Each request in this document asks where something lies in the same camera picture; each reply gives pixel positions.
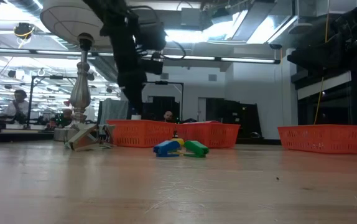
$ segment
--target lamp shade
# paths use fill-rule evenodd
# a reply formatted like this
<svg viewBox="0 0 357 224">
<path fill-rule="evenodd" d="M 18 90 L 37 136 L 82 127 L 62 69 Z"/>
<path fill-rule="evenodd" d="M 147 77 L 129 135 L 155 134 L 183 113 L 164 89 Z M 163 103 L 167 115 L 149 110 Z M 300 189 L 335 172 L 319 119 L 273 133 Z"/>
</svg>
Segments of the lamp shade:
<svg viewBox="0 0 357 224">
<path fill-rule="evenodd" d="M 111 48 L 109 37 L 100 36 L 103 23 L 82 0 L 45 0 L 40 20 L 70 44 L 79 44 L 78 35 L 88 33 L 94 38 L 94 47 Z"/>
</svg>

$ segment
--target orange basket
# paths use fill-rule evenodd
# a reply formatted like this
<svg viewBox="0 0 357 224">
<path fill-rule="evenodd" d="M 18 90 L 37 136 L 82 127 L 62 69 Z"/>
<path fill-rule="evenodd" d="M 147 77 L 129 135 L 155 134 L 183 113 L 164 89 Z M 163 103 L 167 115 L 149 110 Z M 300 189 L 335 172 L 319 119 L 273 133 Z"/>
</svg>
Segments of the orange basket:
<svg viewBox="0 0 357 224">
<path fill-rule="evenodd" d="M 107 120 L 115 124 L 113 144 L 127 147 L 154 147 L 172 139 L 175 124 L 148 120 Z"/>
<path fill-rule="evenodd" d="M 198 141 L 209 148 L 230 148 L 235 145 L 239 127 L 207 121 L 178 124 L 176 130 L 178 137 L 185 141 Z"/>
<path fill-rule="evenodd" d="M 285 149 L 330 154 L 357 154 L 357 126 L 304 125 L 278 127 Z"/>
</svg>

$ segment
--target wall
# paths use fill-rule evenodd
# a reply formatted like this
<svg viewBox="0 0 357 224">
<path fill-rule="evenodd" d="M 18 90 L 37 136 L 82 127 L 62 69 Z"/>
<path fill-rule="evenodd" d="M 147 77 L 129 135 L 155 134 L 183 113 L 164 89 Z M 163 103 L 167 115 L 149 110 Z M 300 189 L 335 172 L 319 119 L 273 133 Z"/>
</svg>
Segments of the wall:
<svg viewBox="0 0 357 224">
<path fill-rule="evenodd" d="M 164 73 L 169 74 L 169 82 L 184 82 L 183 119 L 198 116 L 198 98 L 224 98 L 225 73 L 219 68 L 192 67 L 164 67 Z M 216 82 L 210 82 L 209 74 L 217 75 Z M 159 81 L 160 76 L 147 74 L 148 80 Z M 181 86 L 148 84 L 142 91 L 142 100 L 146 102 L 148 96 L 174 96 L 181 104 Z"/>
<path fill-rule="evenodd" d="M 279 139 L 278 126 L 297 125 L 297 97 L 290 76 L 295 65 L 234 63 L 226 72 L 225 98 L 257 104 L 263 137 Z"/>
<path fill-rule="evenodd" d="M 266 139 L 279 139 L 278 126 L 297 125 L 297 93 L 290 82 L 290 76 L 296 71 L 295 65 L 286 58 L 282 65 L 233 63 L 226 73 L 219 68 L 199 67 L 164 67 L 164 72 L 169 74 L 170 82 L 185 84 L 183 119 L 197 119 L 199 98 L 225 98 L 256 103 L 262 135 Z M 216 74 L 217 82 L 209 82 L 209 74 Z M 157 75 L 148 74 L 147 77 L 149 81 L 160 80 Z M 142 99 L 145 102 L 149 96 L 174 96 L 181 102 L 178 89 L 173 85 L 148 84 Z"/>
</svg>

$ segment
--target man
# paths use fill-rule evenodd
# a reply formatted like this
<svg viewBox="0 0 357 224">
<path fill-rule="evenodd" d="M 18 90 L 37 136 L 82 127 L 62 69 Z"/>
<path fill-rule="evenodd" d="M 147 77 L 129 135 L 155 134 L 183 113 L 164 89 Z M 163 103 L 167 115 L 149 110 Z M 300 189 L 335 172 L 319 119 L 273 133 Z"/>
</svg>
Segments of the man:
<svg viewBox="0 0 357 224">
<path fill-rule="evenodd" d="M 165 122 L 173 123 L 173 113 L 171 111 L 166 111 L 164 114 Z"/>
<path fill-rule="evenodd" d="M 59 123 L 57 123 L 57 126 L 59 128 L 64 128 L 72 123 L 72 110 L 71 109 L 65 109 L 62 111 L 62 118 Z"/>
<path fill-rule="evenodd" d="M 19 117 L 27 116 L 29 109 L 29 103 L 25 101 L 25 98 L 27 98 L 27 93 L 24 90 L 16 90 L 14 92 L 14 98 L 15 100 L 9 104 L 9 106 L 4 111 L 4 114 L 8 116 Z"/>
</svg>

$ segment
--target metal pole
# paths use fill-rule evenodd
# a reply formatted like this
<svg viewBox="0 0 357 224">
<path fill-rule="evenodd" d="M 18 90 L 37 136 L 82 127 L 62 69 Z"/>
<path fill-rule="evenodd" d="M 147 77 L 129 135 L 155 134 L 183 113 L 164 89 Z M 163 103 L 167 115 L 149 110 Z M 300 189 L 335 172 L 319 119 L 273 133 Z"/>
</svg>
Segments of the metal pole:
<svg viewBox="0 0 357 224">
<path fill-rule="evenodd" d="M 184 107 L 184 83 L 181 83 L 181 122 L 183 121 L 183 107 Z"/>
<path fill-rule="evenodd" d="M 29 106 L 28 106 L 28 115 L 27 115 L 27 128 L 29 127 L 30 120 L 30 109 L 32 109 L 32 95 L 34 93 L 34 82 L 36 77 L 32 77 L 32 81 L 30 82 L 30 93 L 29 93 Z"/>
</svg>

